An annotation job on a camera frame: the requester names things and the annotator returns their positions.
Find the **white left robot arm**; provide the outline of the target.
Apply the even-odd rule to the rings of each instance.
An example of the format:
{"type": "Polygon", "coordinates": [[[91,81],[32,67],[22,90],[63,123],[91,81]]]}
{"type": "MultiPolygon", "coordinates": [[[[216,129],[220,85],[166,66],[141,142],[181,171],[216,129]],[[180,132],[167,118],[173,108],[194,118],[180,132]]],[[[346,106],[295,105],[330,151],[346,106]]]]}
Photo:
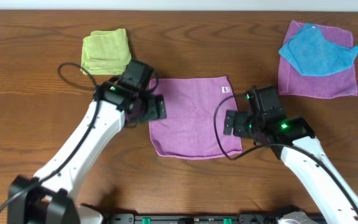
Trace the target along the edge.
{"type": "Polygon", "coordinates": [[[89,205],[75,205],[88,172],[107,143],[128,124],[164,119],[162,95],[154,95],[157,72],[132,59],[124,72],[93,87],[88,110],[60,150],[31,179],[17,176],[9,189],[8,223],[103,223],[89,205]]]}

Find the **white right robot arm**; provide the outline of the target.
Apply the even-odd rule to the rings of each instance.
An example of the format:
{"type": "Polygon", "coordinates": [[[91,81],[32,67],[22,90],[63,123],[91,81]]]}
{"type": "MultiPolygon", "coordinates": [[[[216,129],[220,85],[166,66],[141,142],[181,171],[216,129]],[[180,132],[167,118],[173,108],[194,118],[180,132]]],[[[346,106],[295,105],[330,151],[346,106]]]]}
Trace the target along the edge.
{"type": "Polygon", "coordinates": [[[241,95],[247,111],[227,110],[223,133],[251,139],[254,146],[237,160],[269,148],[300,180],[326,223],[358,223],[358,196],[333,166],[314,130],[301,116],[289,118],[274,86],[253,87],[241,95]]]}

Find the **purple microfiber cloth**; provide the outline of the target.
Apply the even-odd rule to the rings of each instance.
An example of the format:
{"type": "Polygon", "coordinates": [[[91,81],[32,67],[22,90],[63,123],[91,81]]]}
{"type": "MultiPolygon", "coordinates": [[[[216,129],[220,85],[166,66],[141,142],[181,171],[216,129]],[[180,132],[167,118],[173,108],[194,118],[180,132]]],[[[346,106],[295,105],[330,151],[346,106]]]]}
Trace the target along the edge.
{"type": "Polygon", "coordinates": [[[162,95],[165,119],[149,123],[150,140],[159,156],[178,159],[214,159],[242,152],[241,139],[223,133],[227,110],[237,110],[227,77],[162,78],[154,93],[162,95]]]}

